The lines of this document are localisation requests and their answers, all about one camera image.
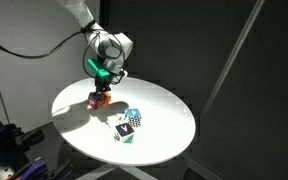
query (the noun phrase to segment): white round table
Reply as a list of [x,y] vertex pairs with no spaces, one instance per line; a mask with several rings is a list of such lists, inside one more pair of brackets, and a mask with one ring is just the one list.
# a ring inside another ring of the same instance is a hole
[[[95,90],[93,79],[65,88],[52,106],[53,122],[63,138],[81,153],[114,165],[146,166],[172,159],[192,142],[195,121],[181,99],[147,81],[126,77],[111,85],[109,105],[91,109],[87,98]],[[114,139],[112,128],[127,108],[141,113],[134,142]]]

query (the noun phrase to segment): cube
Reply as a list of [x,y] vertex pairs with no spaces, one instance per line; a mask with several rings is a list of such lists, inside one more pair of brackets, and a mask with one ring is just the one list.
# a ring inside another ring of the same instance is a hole
[[128,120],[128,123],[132,127],[140,127],[141,126],[141,113],[138,109],[126,109],[124,120]]
[[128,123],[115,126],[115,139],[123,143],[133,143],[134,129]]

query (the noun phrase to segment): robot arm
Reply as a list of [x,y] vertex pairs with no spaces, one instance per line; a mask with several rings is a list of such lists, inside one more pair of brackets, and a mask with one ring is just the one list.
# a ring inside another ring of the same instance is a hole
[[103,80],[95,78],[96,91],[91,92],[88,98],[90,106],[94,109],[105,106],[111,99],[107,91],[111,90],[109,85],[113,77],[125,76],[123,65],[132,50],[133,42],[123,33],[113,35],[98,25],[86,5],[86,0],[57,1],[75,16],[85,31],[85,37],[89,46],[100,57],[105,59],[103,63],[91,59],[88,60],[96,73],[99,73],[99,70],[103,69],[105,72],[109,72],[107,73],[109,78]]

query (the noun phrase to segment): gray wall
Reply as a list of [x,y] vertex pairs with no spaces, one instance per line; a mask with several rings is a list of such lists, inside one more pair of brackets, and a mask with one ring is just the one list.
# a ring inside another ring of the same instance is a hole
[[[98,21],[99,1],[89,0],[88,6]],[[0,0],[0,44],[11,51],[44,54],[78,30],[73,15],[56,0]],[[44,59],[21,59],[0,51],[0,87],[12,123],[28,131],[51,122],[56,95],[87,78],[81,65],[85,47],[80,35]],[[1,105],[0,119],[7,122]]]
[[[255,1],[111,3],[109,27],[136,42],[131,75],[201,112]],[[288,179],[288,1],[265,2],[191,154],[225,179]]]

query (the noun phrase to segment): black and white cube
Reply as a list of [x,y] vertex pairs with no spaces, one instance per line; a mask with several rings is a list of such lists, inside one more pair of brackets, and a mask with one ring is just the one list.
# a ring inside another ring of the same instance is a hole
[[115,126],[115,130],[116,140],[123,143],[133,143],[134,129],[128,123]]
[[141,126],[141,113],[138,109],[126,109],[124,120],[128,120],[128,123],[132,127],[140,127]]

